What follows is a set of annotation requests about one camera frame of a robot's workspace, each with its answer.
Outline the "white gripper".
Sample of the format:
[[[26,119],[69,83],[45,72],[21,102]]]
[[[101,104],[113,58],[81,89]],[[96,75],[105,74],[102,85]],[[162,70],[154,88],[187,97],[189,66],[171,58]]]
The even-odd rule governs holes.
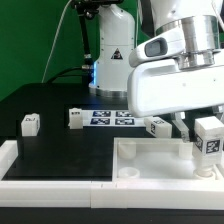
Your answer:
[[[134,117],[174,113],[173,123],[184,142],[190,141],[182,111],[215,105],[216,117],[224,121],[224,49],[214,55],[215,64],[178,69],[174,59],[137,66],[127,82],[128,109]]]

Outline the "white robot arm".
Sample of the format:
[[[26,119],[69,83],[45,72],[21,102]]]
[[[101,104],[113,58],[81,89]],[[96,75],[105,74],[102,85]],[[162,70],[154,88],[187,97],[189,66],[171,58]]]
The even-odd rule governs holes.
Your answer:
[[[136,117],[224,104],[224,0],[138,0],[143,32],[133,49],[128,108]]]

